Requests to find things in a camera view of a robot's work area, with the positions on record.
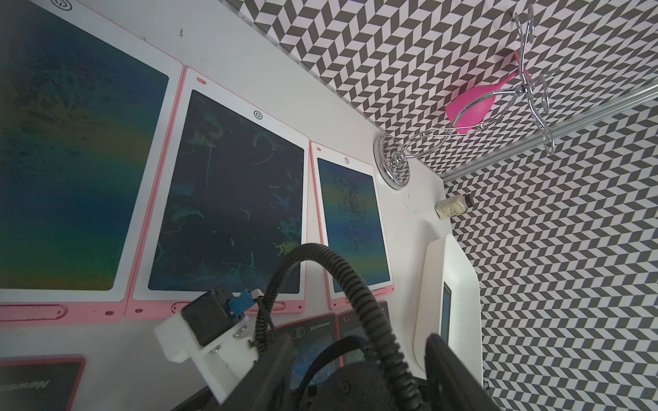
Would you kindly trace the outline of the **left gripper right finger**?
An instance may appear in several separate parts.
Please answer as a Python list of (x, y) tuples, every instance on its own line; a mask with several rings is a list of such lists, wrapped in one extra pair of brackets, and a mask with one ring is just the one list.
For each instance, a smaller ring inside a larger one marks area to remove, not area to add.
[(428, 402), (432, 410), (500, 410), (447, 343), (431, 334), (426, 343)]

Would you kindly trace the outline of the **red writing tablet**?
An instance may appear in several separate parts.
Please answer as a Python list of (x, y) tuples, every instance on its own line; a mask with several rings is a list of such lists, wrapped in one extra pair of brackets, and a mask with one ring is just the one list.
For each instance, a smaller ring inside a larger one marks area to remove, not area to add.
[(1, 409), (70, 411), (86, 364), (83, 356), (1, 359)]
[(291, 390), (299, 387), (308, 369), (322, 351), (339, 339), (336, 316), (330, 313), (279, 326), (277, 335), (288, 335), (292, 340), (294, 356)]
[(369, 341), (363, 326), (355, 311), (347, 311), (337, 315), (338, 323), (338, 336), (339, 340), (346, 337), (356, 336), (366, 341), (366, 344), (361, 349), (355, 349), (340, 357), (340, 365), (346, 366), (355, 362), (374, 361), (377, 362), (378, 358), (375, 354), (375, 349)]
[(443, 284), (441, 302), (440, 337), (446, 344), (449, 344), (452, 313), (452, 291), (447, 283)]

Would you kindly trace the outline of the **pink writing tablet colourful screen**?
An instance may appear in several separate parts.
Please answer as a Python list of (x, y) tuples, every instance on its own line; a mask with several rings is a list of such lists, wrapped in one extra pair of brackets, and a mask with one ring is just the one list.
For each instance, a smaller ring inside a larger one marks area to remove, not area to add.
[(77, 1), (1, 4), (1, 324), (119, 320), (183, 64)]

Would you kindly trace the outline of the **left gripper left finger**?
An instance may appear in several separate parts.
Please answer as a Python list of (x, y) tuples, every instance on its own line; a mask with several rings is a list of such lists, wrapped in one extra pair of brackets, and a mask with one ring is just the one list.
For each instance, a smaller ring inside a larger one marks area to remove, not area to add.
[(292, 410), (293, 360), (294, 349), (291, 338), (279, 337), (220, 405), (220, 409)]

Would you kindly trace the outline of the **white plastic storage tray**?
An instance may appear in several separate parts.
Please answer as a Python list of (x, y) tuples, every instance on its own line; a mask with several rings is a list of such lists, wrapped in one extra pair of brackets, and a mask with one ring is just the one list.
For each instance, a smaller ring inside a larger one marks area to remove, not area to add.
[(449, 348), (480, 385), (483, 380), (483, 334), (480, 287), (476, 271), (451, 234), (428, 244), (423, 264), (413, 353), (424, 366), (427, 338), (440, 335), (443, 284), (452, 291)]

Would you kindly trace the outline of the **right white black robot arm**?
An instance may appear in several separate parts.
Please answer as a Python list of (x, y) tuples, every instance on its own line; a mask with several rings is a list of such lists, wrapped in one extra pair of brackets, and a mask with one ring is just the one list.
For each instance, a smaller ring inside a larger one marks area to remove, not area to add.
[[(282, 284), (292, 270), (305, 261), (321, 265), (338, 281), (365, 335), (344, 337), (327, 347), (315, 358), (298, 388), (291, 390), (292, 340), (275, 330), (271, 314)], [(409, 371), (385, 313), (361, 276), (345, 258), (328, 246), (308, 243), (288, 253), (274, 273), (264, 296), (235, 297), (226, 289), (212, 289), (183, 308), (181, 315), (194, 341), (207, 347), (243, 320), (247, 309), (253, 305), (259, 308), (255, 336), (248, 347), (256, 350), (258, 358), (221, 402), (224, 409), (298, 410), (318, 371), (356, 350), (365, 355), (364, 361), (357, 364), (357, 369), (363, 370), (366, 366), (380, 368), (384, 392), (392, 399), (395, 409), (424, 409), (423, 394)]]

